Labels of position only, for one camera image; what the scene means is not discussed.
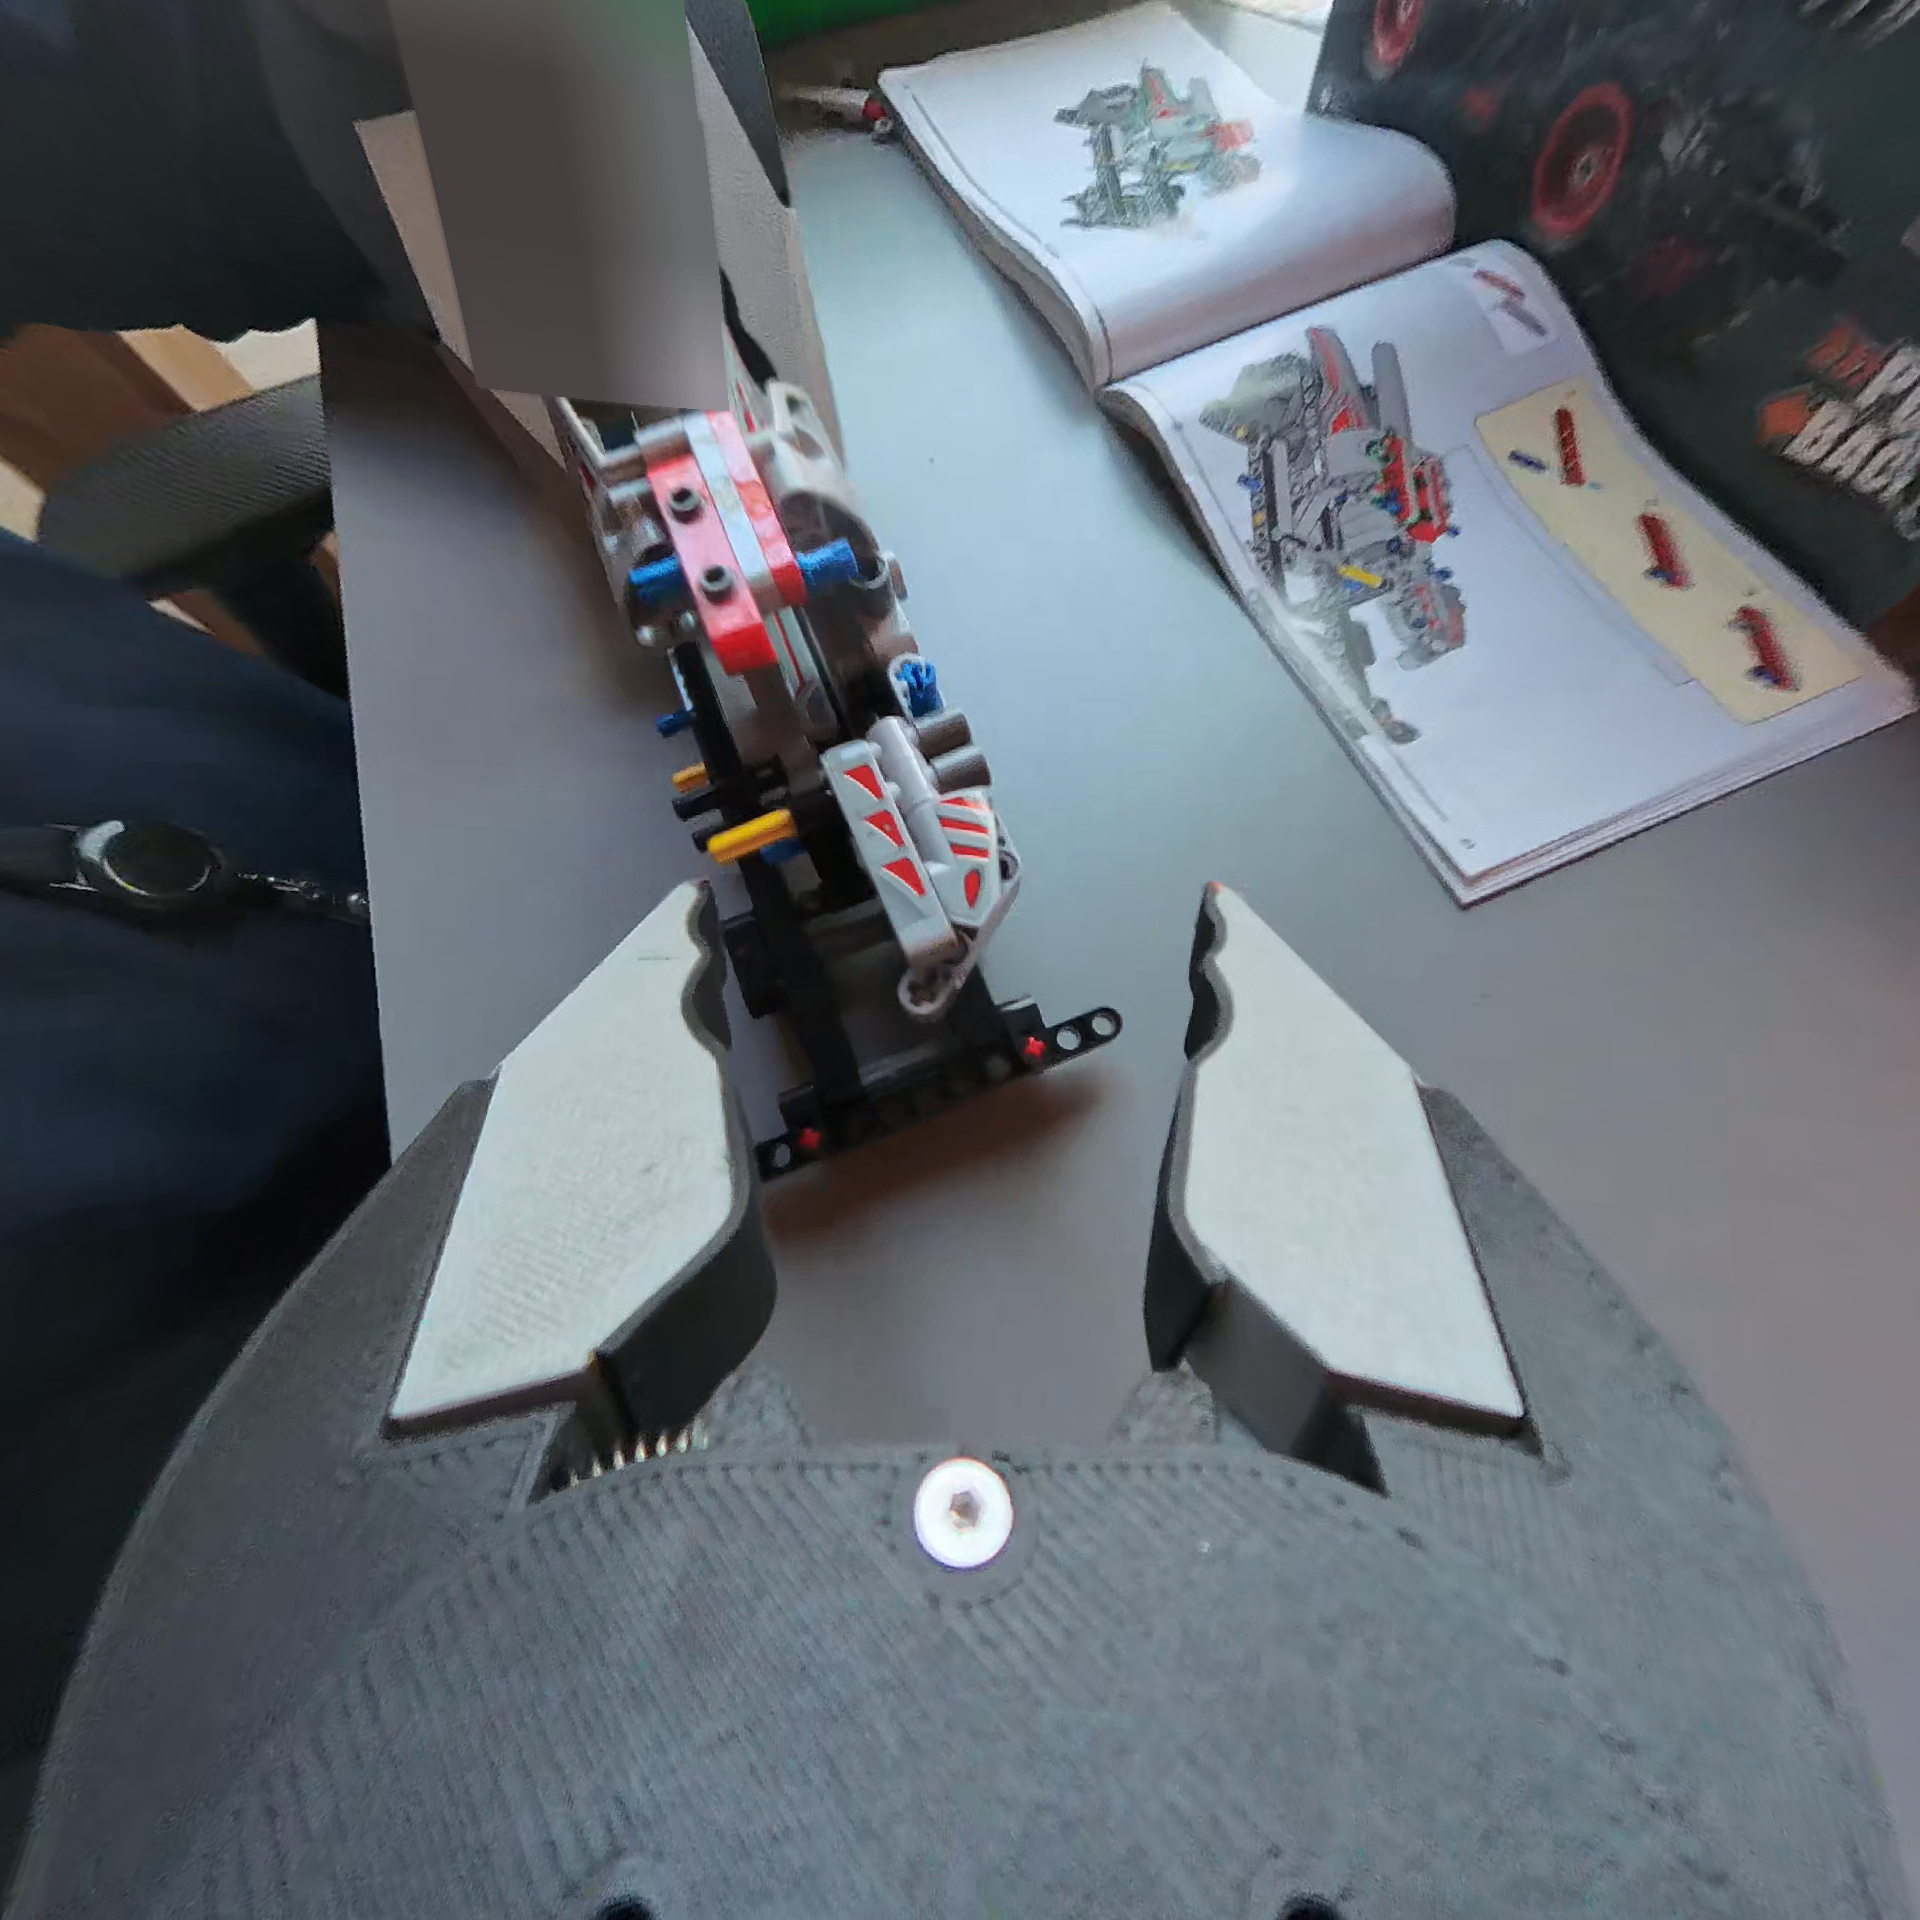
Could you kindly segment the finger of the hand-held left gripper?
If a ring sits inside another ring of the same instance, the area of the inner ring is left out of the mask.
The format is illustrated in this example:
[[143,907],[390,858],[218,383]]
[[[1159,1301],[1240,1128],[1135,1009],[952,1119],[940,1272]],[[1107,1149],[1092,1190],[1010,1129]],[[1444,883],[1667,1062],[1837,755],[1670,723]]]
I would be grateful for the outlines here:
[[789,203],[781,138],[748,5],[684,5],[691,97],[707,138],[716,266],[734,330],[778,381],[804,387],[834,453],[842,432],[829,383],[818,312],[804,272],[800,219]]

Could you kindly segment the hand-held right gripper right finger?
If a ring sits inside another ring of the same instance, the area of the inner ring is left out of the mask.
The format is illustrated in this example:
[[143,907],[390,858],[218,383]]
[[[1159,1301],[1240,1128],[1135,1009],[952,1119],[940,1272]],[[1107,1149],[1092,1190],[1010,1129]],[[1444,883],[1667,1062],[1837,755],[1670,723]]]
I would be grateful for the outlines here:
[[1144,1348],[1264,1452],[1369,1488],[1385,1487],[1369,1412],[1499,1443],[1527,1433],[1426,1086],[1220,880],[1187,948]]

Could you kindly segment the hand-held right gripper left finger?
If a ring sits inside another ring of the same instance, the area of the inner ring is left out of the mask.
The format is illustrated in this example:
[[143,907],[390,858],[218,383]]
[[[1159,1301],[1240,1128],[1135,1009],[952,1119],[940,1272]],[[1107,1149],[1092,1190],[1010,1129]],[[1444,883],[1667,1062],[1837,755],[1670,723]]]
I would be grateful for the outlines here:
[[716,907],[684,880],[492,1073],[387,1427],[559,1407],[636,1457],[704,1417],[774,1294]]

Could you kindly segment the grey red lego truck model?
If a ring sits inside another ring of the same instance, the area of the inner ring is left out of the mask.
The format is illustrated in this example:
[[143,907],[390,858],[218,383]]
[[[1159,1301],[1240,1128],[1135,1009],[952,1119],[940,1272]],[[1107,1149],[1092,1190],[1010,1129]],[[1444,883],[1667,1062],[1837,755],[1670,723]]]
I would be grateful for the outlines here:
[[1115,1009],[1044,1021],[980,977],[1020,854],[812,400],[769,381],[739,410],[654,419],[542,410],[618,611],[679,696],[654,730],[691,739],[672,812],[746,894],[720,921],[730,983],[804,1062],[758,1172],[1115,1045]]

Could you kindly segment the open lego instruction booklet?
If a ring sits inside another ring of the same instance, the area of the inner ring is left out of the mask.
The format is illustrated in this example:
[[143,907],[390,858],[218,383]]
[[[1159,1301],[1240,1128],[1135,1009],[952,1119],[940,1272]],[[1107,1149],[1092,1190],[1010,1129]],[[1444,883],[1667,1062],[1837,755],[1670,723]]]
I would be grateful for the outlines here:
[[881,96],[1456,901],[1916,715],[1647,444],[1548,268],[1456,242],[1417,138],[1276,101],[1173,5]]

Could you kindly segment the dark lego set box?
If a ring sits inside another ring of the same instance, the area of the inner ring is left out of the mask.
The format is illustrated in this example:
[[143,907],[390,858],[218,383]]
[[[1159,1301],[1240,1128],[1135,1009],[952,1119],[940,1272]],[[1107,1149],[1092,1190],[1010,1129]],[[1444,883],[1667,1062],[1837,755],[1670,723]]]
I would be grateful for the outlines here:
[[1647,444],[1877,632],[1916,596],[1916,5],[1334,5],[1307,107],[1426,144]]

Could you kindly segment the person's dark blue clothing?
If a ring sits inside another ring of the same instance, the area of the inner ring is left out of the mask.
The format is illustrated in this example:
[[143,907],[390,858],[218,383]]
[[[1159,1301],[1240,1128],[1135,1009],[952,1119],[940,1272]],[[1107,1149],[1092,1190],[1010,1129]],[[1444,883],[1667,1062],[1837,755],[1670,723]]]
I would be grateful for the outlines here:
[[179,1427],[387,1166],[365,924],[101,901],[113,824],[347,898],[347,708],[3,532],[3,1798]]

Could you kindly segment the black badge reel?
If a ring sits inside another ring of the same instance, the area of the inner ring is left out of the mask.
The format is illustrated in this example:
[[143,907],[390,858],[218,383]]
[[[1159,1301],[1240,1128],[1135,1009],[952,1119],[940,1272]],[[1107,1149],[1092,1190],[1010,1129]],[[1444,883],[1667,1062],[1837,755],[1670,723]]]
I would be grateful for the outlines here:
[[135,924],[293,913],[369,927],[365,888],[266,873],[194,829],[157,818],[3,828],[3,894],[83,907]]

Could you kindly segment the dark office chair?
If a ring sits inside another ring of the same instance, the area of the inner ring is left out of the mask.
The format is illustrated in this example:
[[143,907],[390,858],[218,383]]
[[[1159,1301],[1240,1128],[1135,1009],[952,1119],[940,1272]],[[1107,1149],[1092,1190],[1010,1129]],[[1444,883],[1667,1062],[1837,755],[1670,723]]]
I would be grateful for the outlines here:
[[50,485],[36,544],[143,597],[210,596],[256,649],[347,700],[347,632],[320,553],[334,535],[322,381],[177,416]]

